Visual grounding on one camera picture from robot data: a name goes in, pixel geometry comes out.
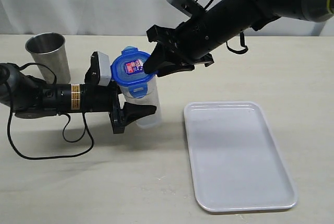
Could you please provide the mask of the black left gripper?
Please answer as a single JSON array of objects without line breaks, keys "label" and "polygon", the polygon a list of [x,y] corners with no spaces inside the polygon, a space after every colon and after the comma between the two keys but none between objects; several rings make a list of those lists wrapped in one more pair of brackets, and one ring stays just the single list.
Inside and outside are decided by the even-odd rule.
[{"label": "black left gripper", "polygon": [[120,89],[111,79],[107,87],[99,86],[99,64],[97,51],[90,56],[90,67],[85,74],[85,109],[89,112],[107,112],[114,134],[122,134],[130,123],[155,114],[155,105],[124,103],[121,108],[118,95]]}]

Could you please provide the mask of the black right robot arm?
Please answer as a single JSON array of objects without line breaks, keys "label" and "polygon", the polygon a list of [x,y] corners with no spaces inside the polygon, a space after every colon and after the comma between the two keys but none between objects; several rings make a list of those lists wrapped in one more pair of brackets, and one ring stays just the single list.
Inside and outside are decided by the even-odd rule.
[{"label": "black right robot arm", "polygon": [[166,0],[188,16],[176,28],[157,25],[147,30],[156,47],[144,62],[147,74],[159,77],[192,71],[214,63],[211,52],[244,31],[255,31],[279,18],[324,22],[333,17],[333,0],[221,0],[201,6],[196,0]]}]

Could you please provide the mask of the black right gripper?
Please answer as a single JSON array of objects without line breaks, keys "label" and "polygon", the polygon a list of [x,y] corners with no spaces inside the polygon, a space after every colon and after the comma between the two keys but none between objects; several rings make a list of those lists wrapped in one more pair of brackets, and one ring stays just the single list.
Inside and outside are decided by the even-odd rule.
[{"label": "black right gripper", "polygon": [[214,63],[210,54],[214,50],[214,24],[209,20],[188,20],[176,28],[153,25],[146,34],[149,42],[157,44],[144,63],[146,74],[164,77]]}]

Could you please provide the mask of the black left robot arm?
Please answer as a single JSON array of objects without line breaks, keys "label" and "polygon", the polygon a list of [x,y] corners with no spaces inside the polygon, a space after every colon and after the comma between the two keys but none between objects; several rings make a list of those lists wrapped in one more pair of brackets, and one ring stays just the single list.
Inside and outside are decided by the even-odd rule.
[{"label": "black left robot arm", "polygon": [[29,64],[1,64],[1,104],[13,107],[21,119],[38,119],[70,113],[107,112],[113,133],[121,134],[125,127],[146,116],[155,114],[152,104],[138,105],[125,102],[120,105],[121,90],[112,81],[109,57],[99,51],[92,53],[84,84],[58,84],[54,73],[51,83],[25,75]]}]

